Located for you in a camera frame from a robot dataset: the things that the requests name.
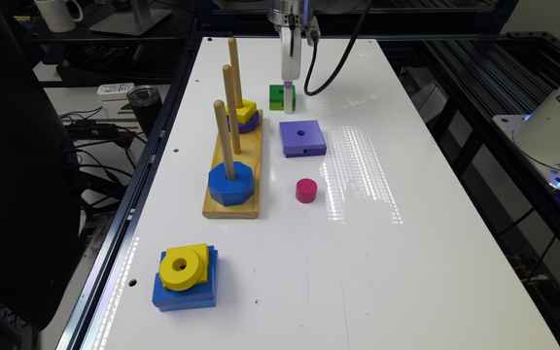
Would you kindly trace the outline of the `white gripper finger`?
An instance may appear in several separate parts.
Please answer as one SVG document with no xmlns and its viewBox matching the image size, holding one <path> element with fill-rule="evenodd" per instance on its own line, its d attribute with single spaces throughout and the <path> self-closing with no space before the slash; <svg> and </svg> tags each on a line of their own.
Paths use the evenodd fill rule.
<svg viewBox="0 0 560 350">
<path fill-rule="evenodd" d="M 283 83 L 283 94 L 284 94 L 284 102 L 283 108 L 284 113 L 287 115 L 292 114 L 293 112 L 293 102 L 294 102 L 294 82 L 293 81 L 285 81 Z"/>
</svg>

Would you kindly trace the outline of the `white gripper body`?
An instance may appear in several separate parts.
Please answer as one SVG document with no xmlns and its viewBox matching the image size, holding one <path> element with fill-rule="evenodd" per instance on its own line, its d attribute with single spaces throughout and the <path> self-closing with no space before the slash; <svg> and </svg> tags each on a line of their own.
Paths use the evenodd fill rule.
<svg viewBox="0 0 560 350">
<path fill-rule="evenodd" d="M 314 17 L 304 26 L 291 29 L 289 26 L 274 25 L 281 42 L 281 78 L 284 82 L 299 78 L 301 65 L 301 37 L 305 33 L 307 44 L 313 47 L 320 37 L 318 20 Z"/>
</svg>

